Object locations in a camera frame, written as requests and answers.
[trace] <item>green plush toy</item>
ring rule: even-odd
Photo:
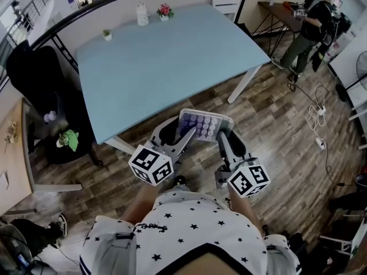
[[[69,129],[68,131],[65,131],[63,134],[60,134],[60,137],[56,142],[56,146],[58,148],[61,148],[63,146],[69,146],[69,148],[72,149],[73,152],[75,152],[79,144],[78,137],[79,137],[78,132],[75,133],[71,129]]]

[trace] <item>light blue table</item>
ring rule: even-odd
[[[161,22],[136,21],[77,50],[81,87],[97,142],[132,154],[116,135],[142,120],[247,71],[228,99],[232,103],[268,56],[210,5],[175,9]]]

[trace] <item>white chair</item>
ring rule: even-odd
[[[218,9],[231,21],[235,21],[241,0],[213,0],[212,6]]]

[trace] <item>white flower pot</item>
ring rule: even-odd
[[[160,16],[161,21],[167,21],[169,19],[169,17],[167,15],[162,15]]]
[[[106,41],[110,41],[112,39],[112,34],[109,34],[108,36],[103,36]]]

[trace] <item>potted plant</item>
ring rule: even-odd
[[[174,13],[172,8],[167,4],[161,4],[160,8],[157,10],[161,21],[167,21],[170,17],[173,17]]]
[[[103,30],[103,37],[106,41],[110,41],[112,39],[111,31],[109,29],[104,29]]]

